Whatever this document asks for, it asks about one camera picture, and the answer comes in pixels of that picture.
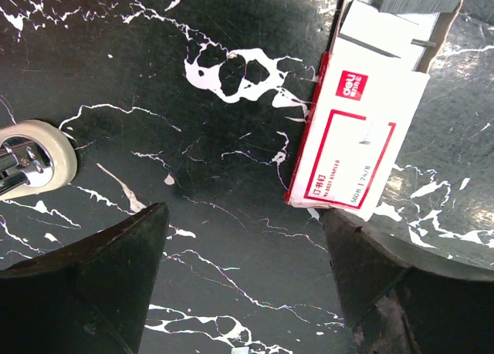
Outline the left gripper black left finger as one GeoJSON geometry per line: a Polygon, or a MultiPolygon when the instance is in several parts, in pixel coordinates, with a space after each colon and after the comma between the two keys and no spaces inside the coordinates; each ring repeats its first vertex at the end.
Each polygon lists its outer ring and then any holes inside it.
{"type": "Polygon", "coordinates": [[[1,272],[3,353],[136,353],[169,227],[165,203],[1,272]]]}

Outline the beige staple remover tool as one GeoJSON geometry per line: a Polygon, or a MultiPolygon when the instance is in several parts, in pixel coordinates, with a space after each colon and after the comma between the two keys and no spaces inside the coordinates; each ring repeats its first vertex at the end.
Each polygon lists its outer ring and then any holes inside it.
{"type": "Polygon", "coordinates": [[[64,134],[41,120],[1,128],[1,199],[57,190],[77,172],[76,152],[64,134]]]}

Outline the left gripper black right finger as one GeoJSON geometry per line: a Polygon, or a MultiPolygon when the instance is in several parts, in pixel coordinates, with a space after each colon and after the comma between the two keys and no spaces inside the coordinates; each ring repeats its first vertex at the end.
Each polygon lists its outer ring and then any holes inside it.
{"type": "Polygon", "coordinates": [[[337,209],[323,217],[359,353],[491,353],[493,272],[426,251],[337,209]]]}

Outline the small staples box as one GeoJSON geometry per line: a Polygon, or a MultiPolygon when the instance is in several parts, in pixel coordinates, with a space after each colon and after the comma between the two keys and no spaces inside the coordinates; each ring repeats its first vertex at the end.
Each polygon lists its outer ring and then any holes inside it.
{"type": "Polygon", "coordinates": [[[285,201],[292,207],[334,207],[368,220],[430,75],[341,38],[342,5],[343,0],[285,201]]]}

